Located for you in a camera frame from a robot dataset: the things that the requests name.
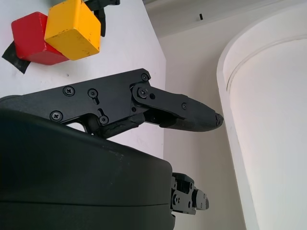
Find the black tape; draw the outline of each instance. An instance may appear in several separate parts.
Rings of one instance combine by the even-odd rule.
[[[15,66],[23,74],[31,63],[30,61],[21,60],[17,57],[14,42],[12,42],[10,46],[6,49],[2,57],[8,62],[10,62],[13,66]]]

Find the slotted hole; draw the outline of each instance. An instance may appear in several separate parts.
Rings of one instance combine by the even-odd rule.
[[[98,109],[98,115],[99,115],[99,117],[103,116],[104,115],[104,111],[102,111],[102,109]]]
[[[95,105],[98,105],[99,104],[98,98],[97,97],[93,98],[93,102],[94,102]]]

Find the black screw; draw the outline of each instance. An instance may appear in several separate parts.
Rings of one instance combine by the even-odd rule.
[[[148,81],[148,75],[146,73],[142,74],[142,80],[143,81]]]
[[[71,86],[66,86],[63,89],[63,93],[65,94],[65,96],[71,97],[75,94],[75,89]]]
[[[98,96],[98,92],[95,89],[90,89],[87,94],[91,97],[91,98],[95,98]]]
[[[186,110],[186,109],[187,109],[187,103],[182,103],[182,108],[183,108],[184,110]]]
[[[106,125],[106,124],[109,122],[109,118],[106,117],[106,116],[101,116],[101,117],[99,118],[99,121],[100,121],[100,123],[101,123],[102,125]]]
[[[141,98],[146,98],[147,95],[148,95],[148,91],[146,88],[139,88],[138,90],[138,95],[141,97]]]
[[[50,114],[50,120],[52,120],[52,121],[60,122],[62,119],[63,119],[63,115],[59,111],[53,111]]]

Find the wooden block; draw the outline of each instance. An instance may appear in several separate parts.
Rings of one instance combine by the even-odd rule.
[[[82,0],[66,0],[49,10],[45,41],[70,60],[99,53],[99,20]]]
[[[12,32],[18,58],[45,65],[54,65],[68,58],[44,40],[47,16],[34,12],[12,22]]]

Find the white table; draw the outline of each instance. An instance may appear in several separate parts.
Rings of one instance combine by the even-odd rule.
[[[11,22],[48,9],[60,0],[10,0],[0,7],[0,53],[13,41]],[[31,63],[22,74],[11,63],[0,58],[0,98],[23,95],[81,81],[144,68],[151,74],[151,85],[165,89],[166,60],[141,0],[122,0],[119,6],[106,10],[106,37],[101,52],[78,61],[54,66]],[[137,129],[117,135],[111,140],[163,157],[164,131],[143,124]]]

